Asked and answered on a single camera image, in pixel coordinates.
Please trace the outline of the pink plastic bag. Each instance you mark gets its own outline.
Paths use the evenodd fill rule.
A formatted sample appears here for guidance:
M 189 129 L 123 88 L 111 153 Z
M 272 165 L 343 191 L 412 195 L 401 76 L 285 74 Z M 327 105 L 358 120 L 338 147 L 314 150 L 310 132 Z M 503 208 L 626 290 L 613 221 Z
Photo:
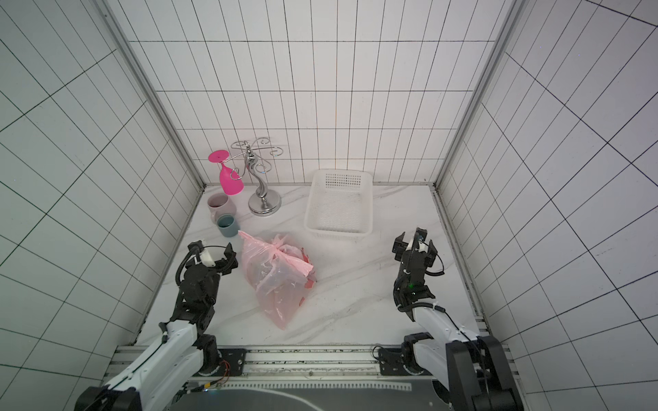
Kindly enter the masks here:
M 239 231 L 240 267 L 267 318 L 284 330 L 317 284 L 315 266 L 303 248 L 277 234 L 267 241 Z

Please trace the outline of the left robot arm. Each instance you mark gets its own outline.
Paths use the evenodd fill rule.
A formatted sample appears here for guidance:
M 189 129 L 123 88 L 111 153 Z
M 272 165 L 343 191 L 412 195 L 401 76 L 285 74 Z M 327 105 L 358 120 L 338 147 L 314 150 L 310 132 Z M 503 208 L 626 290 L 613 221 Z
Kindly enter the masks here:
M 84 390 L 76 410 L 164 410 L 193 376 L 213 377 L 212 384 L 230 376 L 231 363 L 207 328 L 220 280 L 238 268 L 238 258 L 231 244 L 221 247 L 220 260 L 210 255 L 211 248 L 203 241 L 188 245 L 176 269 L 174 309 L 169 320 L 159 323 L 159 339 L 109 382 Z

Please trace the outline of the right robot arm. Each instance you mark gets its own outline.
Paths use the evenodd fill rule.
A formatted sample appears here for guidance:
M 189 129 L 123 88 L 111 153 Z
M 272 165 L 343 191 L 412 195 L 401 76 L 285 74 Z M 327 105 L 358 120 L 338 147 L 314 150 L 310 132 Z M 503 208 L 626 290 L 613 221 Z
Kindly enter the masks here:
M 401 361 L 411 375 L 431 374 L 437 396 L 452 410 L 523 410 L 524 403 L 502 344 L 495 337 L 473 332 L 440 306 L 426 277 L 440 260 L 426 229 L 411 241 L 404 235 L 392 245 L 399 272 L 392 297 L 397 310 L 423 328 L 401 344 Z

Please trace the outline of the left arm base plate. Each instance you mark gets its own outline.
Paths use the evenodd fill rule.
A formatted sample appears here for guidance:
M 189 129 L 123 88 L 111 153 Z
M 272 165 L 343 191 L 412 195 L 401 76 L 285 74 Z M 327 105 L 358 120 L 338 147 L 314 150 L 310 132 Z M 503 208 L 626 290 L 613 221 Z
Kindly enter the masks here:
M 240 377 L 246 364 L 246 349 L 219 349 L 219 362 L 210 372 L 199 371 L 198 376 L 214 379 Z

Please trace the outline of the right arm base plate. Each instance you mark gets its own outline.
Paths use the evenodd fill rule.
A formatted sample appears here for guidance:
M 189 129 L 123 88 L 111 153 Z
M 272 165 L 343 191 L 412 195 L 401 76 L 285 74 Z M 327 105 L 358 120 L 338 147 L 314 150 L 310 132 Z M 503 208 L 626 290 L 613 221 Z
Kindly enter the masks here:
M 426 370 L 413 368 L 404 362 L 402 349 L 387 349 L 382 346 L 375 346 L 372 350 L 372 356 L 380 368 L 380 374 L 386 377 L 411 377 L 411 376 L 428 376 Z

